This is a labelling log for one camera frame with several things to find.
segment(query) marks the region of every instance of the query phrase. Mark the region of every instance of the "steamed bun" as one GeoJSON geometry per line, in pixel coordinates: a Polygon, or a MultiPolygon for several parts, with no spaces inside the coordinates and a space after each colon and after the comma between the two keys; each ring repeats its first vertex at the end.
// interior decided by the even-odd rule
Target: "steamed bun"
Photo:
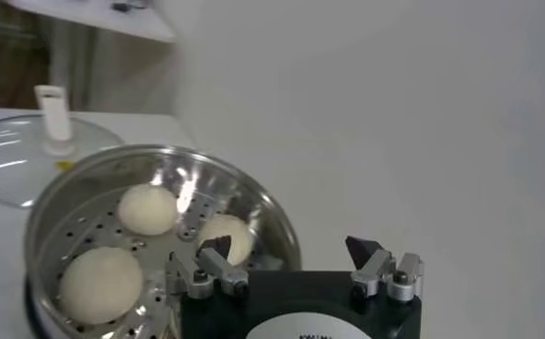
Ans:
{"type": "Polygon", "coordinates": [[[232,265],[244,262],[252,251],[254,237],[249,232],[248,225],[235,216],[215,215],[209,219],[197,236],[197,248],[206,240],[224,236],[231,237],[227,261],[232,265]]]}
{"type": "Polygon", "coordinates": [[[143,282],[142,269],[128,251],[100,247],[70,263],[60,281],[60,306],[83,324],[112,321],[135,304],[143,282]]]}
{"type": "Polygon", "coordinates": [[[117,207],[123,225],[134,233],[155,236],[171,229],[177,221],[177,199],[167,189],[141,184],[127,190],[117,207]]]}

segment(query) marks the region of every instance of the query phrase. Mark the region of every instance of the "lid handle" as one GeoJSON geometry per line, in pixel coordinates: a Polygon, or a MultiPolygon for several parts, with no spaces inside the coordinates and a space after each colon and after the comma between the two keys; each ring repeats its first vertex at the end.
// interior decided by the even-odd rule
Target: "lid handle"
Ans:
{"type": "Polygon", "coordinates": [[[35,87],[35,95],[45,125],[46,138],[43,149],[57,157],[71,154],[75,151],[75,146],[65,89],[40,85],[35,87]]]}

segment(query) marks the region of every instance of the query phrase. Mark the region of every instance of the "white table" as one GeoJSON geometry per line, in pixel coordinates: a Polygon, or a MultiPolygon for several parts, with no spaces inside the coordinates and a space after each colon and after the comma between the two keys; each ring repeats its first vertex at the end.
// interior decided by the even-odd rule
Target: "white table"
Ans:
{"type": "MultiPolygon", "coordinates": [[[[35,111],[0,110],[0,119],[35,111]]],[[[127,144],[192,147],[178,122],[168,115],[75,113],[118,134],[127,144]]],[[[0,205],[0,339],[32,338],[22,304],[23,229],[29,211],[0,205]]]]}

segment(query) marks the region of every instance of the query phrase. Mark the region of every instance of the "metal bracket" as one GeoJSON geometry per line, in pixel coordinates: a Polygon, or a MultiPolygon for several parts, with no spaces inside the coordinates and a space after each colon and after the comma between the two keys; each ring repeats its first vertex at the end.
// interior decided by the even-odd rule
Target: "metal bracket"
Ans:
{"type": "Polygon", "coordinates": [[[238,298],[248,295],[248,272],[232,266],[213,248],[200,251],[197,262],[209,275],[214,275],[221,282],[224,293],[238,298]]]}
{"type": "Polygon", "coordinates": [[[189,298],[209,298],[218,279],[224,293],[244,298],[249,291],[248,277],[247,271],[232,266],[211,247],[200,250],[195,260],[187,262],[172,251],[166,265],[167,292],[172,297],[186,293],[189,298]]]}
{"type": "Polygon", "coordinates": [[[392,271],[394,261],[389,251],[375,250],[370,259],[358,271],[351,273],[353,281],[353,297],[365,299],[378,292],[378,284],[383,277],[392,271]]]}
{"type": "Polygon", "coordinates": [[[166,286],[171,296],[186,293],[190,298],[205,299],[214,293],[214,278],[193,261],[184,262],[172,251],[166,265],[166,286]]]}
{"type": "Polygon", "coordinates": [[[397,270],[388,278],[390,298],[408,302],[423,292],[423,261],[418,254],[405,253],[397,270]]]}

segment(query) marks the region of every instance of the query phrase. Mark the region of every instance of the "steamer basket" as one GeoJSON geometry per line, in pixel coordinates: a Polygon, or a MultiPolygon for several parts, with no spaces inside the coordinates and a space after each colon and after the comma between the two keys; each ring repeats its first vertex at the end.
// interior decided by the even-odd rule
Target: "steamer basket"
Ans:
{"type": "Polygon", "coordinates": [[[33,301],[70,338],[165,338],[173,331],[166,304],[164,264],[173,248],[194,254],[194,239],[217,213],[244,220],[256,241],[242,265],[248,269],[299,269],[296,235],[283,209],[250,176],[217,158],[169,146],[124,146],[79,161],[56,178],[33,207],[25,236],[25,258],[33,301]],[[145,237],[124,228],[116,206],[127,188],[159,184],[178,197],[180,218],[165,235],[145,237]],[[58,307],[58,285],[66,266],[98,246],[121,247],[139,260],[144,290],[116,321],[79,324],[58,307]]]}

